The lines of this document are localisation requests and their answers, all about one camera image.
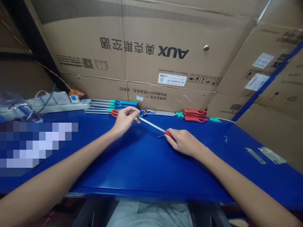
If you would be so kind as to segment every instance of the hand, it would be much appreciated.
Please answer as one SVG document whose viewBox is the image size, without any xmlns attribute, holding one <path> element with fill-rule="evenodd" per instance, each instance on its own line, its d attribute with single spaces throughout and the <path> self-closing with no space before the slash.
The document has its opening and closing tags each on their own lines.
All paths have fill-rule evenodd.
<svg viewBox="0 0 303 227">
<path fill-rule="evenodd" d="M 139 114 L 140 110 L 132 106 L 119 110 L 115 125 L 111 131 L 117 137 L 121 137 L 130 128 L 133 122 L 137 122 L 138 124 L 140 123 L 139 119 L 137 118 Z"/>
<path fill-rule="evenodd" d="M 210 151 L 204 144 L 197 140 L 187 130 L 176 130 L 170 128 L 167 131 L 175 139 L 174 140 L 168 135 L 165 135 L 167 141 L 175 150 L 180 151 L 183 154 L 189 155 L 193 158 L 197 158 L 197 155 L 202 151 Z"/>
</svg>

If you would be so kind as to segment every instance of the white label sticker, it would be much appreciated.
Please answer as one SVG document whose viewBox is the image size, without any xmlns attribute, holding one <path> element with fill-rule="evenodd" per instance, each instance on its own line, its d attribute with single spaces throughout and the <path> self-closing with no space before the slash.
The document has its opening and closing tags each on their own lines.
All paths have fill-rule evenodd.
<svg viewBox="0 0 303 227">
<path fill-rule="evenodd" d="M 258 91 L 268 79 L 269 76 L 257 73 L 244 88 Z"/>
<path fill-rule="evenodd" d="M 136 99 L 139 101 L 143 101 L 143 97 L 141 97 L 141 96 L 137 96 Z"/>
<path fill-rule="evenodd" d="M 253 66 L 257 68 L 265 68 L 274 59 L 274 57 L 275 56 L 273 55 L 262 53 L 255 63 L 253 63 Z"/>
<path fill-rule="evenodd" d="M 185 76 L 177 76 L 177 75 L 159 73 L 158 83 L 159 84 L 177 85 L 177 86 L 184 87 L 186 78 L 187 77 L 185 77 Z"/>
</svg>

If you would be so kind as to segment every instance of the cardboard box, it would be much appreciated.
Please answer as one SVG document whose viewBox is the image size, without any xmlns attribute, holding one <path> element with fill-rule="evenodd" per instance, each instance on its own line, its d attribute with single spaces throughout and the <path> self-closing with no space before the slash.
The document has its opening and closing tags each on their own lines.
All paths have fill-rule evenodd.
<svg viewBox="0 0 303 227">
<path fill-rule="evenodd" d="M 4 22 L 7 24 L 7 26 L 10 27 L 16 38 L 19 39 L 28 49 L 19 30 L 17 29 L 15 23 L 13 22 L 2 2 L 0 2 L 0 12 L 0 14 L 2 14 L 1 17 L 3 18 Z M 0 21 L 0 52 L 26 53 L 24 51 L 24 47 L 13 37 L 12 32 L 3 24 L 2 21 Z"/>
<path fill-rule="evenodd" d="M 26 3 L 62 72 L 202 91 L 261 13 L 258 0 Z"/>
<path fill-rule="evenodd" d="M 167 86 L 127 82 L 130 101 L 142 97 L 140 108 L 181 112 L 183 109 L 205 110 L 212 100 L 214 93 L 172 88 Z"/>
<path fill-rule="evenodd" d="M 288 116 L 303 119 L 303 51 L 301 50 L 255 101 Z"/>
<path fill-rule="evenodd" d="M 36 61 L 0 60 L 1 85 L 15 90 L 25 100 L 40 90 L 51 92 L 53 82 Z"/>
<path fill-rule="evenodd" d="M 207 107 L 207 117 L 232 120 L 250 98 L 216 93 Z"/>
<path fill-rule="evenodd" d="M 261 22 L 292 28 L 303 26 L 303 1 L 271 0 Z"/>
<path fill-rule="evenodd" d="M 205 110 L 214 93 L 140 82 L 106 79 L 64 73 L 66 82 L 87 94 L 87 98 L 138 101 L 142 109 L 182 111 L 184 108 Z"/>
<path fill-rule="evenodd" d="M 86 93 L 86 98 L 128 100 L 127 84 L 124 80 L 113 80 L 80 74 L 63 73 L 67 84 Z"/>
<path fill-rule="evenodd" d="M 303 121 L 253 104 L 236 125 L 303 174 Z"/>
<path fill-rule="evenodd" d="M 257 73 L 271 76 L 302 39 L 303 31 L 260 23 L 241 47 L 217 91 L 251 97 L 256 91 L 244 88 L 250 80 Z"/>
</svg>

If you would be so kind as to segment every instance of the person's lap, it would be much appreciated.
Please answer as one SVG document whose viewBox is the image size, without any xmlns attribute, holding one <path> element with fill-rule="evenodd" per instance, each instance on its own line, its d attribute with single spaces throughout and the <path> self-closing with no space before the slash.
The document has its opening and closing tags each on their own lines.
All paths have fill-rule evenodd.
<svg viewBox="0 0 303 227">
<path fill-rule="evenodd" d="M 107 227 L 193 226 L 186 203 L 120 201 Z"/>
</svg>

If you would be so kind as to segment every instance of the blue table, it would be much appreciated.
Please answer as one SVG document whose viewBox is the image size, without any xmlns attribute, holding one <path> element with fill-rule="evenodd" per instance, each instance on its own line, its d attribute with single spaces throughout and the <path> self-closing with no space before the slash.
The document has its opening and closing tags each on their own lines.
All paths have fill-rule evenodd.
<svg viewBox="0 0 303 227">
<path fill-rule="evenodd" d="M 84 111 L 49 113 L 44 122 L 78 122 L 72 141 L 54 152 L 33 171 L 21 177 L 0 178 L 0 193 L 8 193 L 23 182 L 68 157 L 107 132 L 115 123 L 110 115 Z M 288 164 L 276 165 L 265 157 L 255 139 L 230 122 L 186 122 L 167 116 L 148 116 L 161 128 L 186 129 L 216 155 L 234 167 L 288 209 L 303 209 L 303 175 Z M 148 124 L 133 124 L 127 133 L 97 158 L 71 189 L 70 196 L 115 195 L 164 200 L 201 200 L 233 203 L 217 179 L 200 163 L 171 148 L 160 131 Z M 267 164 L 260 164 L 245 147 Z"/>
</svg>

